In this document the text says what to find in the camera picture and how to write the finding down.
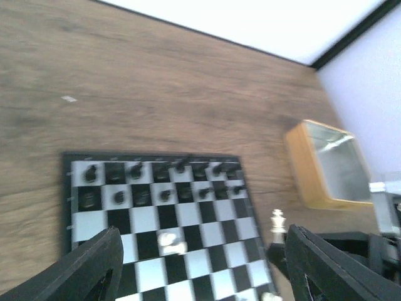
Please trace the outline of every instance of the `black chess piece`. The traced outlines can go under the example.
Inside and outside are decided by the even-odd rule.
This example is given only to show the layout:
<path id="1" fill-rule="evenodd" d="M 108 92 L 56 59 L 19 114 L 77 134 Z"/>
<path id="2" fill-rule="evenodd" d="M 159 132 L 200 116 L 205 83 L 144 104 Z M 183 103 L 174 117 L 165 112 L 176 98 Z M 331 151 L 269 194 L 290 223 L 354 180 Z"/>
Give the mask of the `black chess piece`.
<path id="1" fill-rule="evenodd" d="M 96 172 L 97 167 L 96 165 L 91 165 L 84 173 L 84 178 L 86 182 L 93 183 L 96 181 Z"/>
<path id="2" fill-rule="evenodd" d="M 167 201 L 170 199 L 170 195 L 171 195 L 171 190 L 170 190 L 170 189 L 168 189 L 168 190 L 163 190 L 163 191 L 160 193 L 160 199 L 161 199 L 163 202 L 167 202 Z"/>
<path id="3" fill-rule="evenodd" d="M 139 162 L 137 165 L 131 167 L 130 175 L 132 179 L 137 180 L 142 176 L 142 167 L 142 162 Z"/>
<path id="4" fill-rule="evenodd" d="M 117 205 L 124 203 L 124 191 L 119 191 L 114 194 L 114 203 Z"/>

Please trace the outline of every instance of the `wooden table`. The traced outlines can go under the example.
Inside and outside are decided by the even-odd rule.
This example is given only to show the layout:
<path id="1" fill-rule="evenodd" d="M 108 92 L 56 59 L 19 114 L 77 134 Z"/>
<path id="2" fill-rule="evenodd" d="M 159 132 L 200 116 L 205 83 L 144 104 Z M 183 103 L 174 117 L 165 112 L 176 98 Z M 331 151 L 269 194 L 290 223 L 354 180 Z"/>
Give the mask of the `wooden table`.
<path id="1" fill-rule="evenodd" d="M 313 231 L 376 231 L 372 210 L 298 199 L 284 133 L 339 126 L 312 69 L 86 0 L 3 1 L 0 26 L 0 293 L 59 257 L 63 150 L 237 154 L 267 241 L 274 208 Z"/>

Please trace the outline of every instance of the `black square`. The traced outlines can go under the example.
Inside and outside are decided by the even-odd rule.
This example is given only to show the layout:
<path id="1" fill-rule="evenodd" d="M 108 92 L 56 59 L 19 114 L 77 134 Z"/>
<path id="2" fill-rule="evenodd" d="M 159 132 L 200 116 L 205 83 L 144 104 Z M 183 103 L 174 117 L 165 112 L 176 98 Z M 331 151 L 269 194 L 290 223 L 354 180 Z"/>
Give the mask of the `black square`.
<path id="1" fill-rule="evenodd" d="M 208 275 L 192 279 L 196 300 L 214 300 L 211 280 Z"/>
<path id="2" fill-rule="evenodd" d="M 114 226 L 120 230 L 120 234 L 131 233 L 130 213 L 128 209 L 107 211 L 108 226 Z"/>
<path id="3" fill-rule="evenodd" d="M 179 203 L 191 203 L 194 201 L 190 183 L 175 183 Z"/>
<path id="4" fill-rule="evenodd" d="M 159 257 L 159 244 L 156 231 L 137 233 L 138 259 Z"/>
<path id="5" fill-rule="evenodd" d="M 228 199 L 227 186 L 224 181 L 214 181 L 213 189 L 216 199 Z"/>
<path id="6" fill-rule="evenodd" d="M 224 237 L 226 237 L 226 243 L 234 243 L 239 241 L 235 221 L 222 221 L 221 225 L 223 227 Z"/>
<path id="7" fill-rule="evenodd" d="M 152 205 L 149 184 L 131 185 L 133 207 L 145 207 Z"/>
<path id="8" fill-rule="evenodd" d="M 213 202 L 199 202 L 200 215 L 203 223 L 213 223 L 216 221 Z"/>
<path id="9" fill-rule="evenodd" d="M 234 207 L 236 209 L 237 218 L 247 218 L 248 211 L 244 199 L 233 199 Z"/>
<path id="10" fill-rule="evenodd" d="M 222 245 L 211 246 L 208 248 L 208 251 L 213 272 L 218 272 L 228 268 L 226 254 L 224 253 L 224 248 Z"/>
<path id="11" fill-rule="evenodd" d="M 174 205 L 157 206 L 157 211 L 159 212 L 160 229 L 178 227 Z"/>
<path id="12" fill-rule="evenodd" d="M 125 167 L 121 162 L 105 163 L 106 185 L 125 184 Z"/>
<path id="13" fill-rule="evenodd" d="M 173 284 L 188 279 L 183 256 L 169 255 L 166 256 L 164 260 L 168 284 Z"/>
<path id="14" fill-rule="evenodd" d="M 118 286 L 117 298 L 137 293 L 137 280 L 135 276 L 135 265 L 128 263 L 123 265 L 120 284 Z"/>
<path id="15" fill-rule="evenodd" d="M 164 287 L 155 288 L 154 290 L 148 290 L 142 293 L 142 301 L 164 301 L 165 292 Z"/>
<path id="16" fill-rule="evenodd" d="M 102 191 L 100 186 L 78 187 L 78 211 L 96 211 L 102 209 Z"/>
<path id="17" fill-rule="evenodd" d="M 250 240 L 244 240 L 246 255 L 248 256 L 248 261 L 256 261 L 261 259 L 261 255 L 259 253 L 258 240 L 259 238 L 251 238 Z"/>
<path id="18" fill-rule="evenodd" d="M 234 274 L 234 279 L 236 281 L 237 292 L 242 292 L 243 290 L 251 288 L 251 282 L 249 280 L 246 265 L 233 268 L 232 273 Z"/>
<path id="19" fill-rule="evenodd" d="M 188 252 L 203 249 L 203 242 L 199 225 L 186 226 L 184 230 L 185 241 L 187 242 Z"/>

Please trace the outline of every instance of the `white surface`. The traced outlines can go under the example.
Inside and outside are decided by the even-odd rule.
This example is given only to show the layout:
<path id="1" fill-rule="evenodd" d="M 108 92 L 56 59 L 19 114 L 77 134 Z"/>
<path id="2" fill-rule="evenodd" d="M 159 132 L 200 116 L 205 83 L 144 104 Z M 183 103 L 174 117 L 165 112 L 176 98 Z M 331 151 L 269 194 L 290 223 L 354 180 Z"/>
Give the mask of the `white surface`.
<path id="1" fill-rule="evenodd" d="M 101 0 L 310 65 L 382 0 Z"/>
<path id="2" fill-rule="evenodd" d="M 401 6 L 318 75 L 371 170 L 401 171 Z"/>

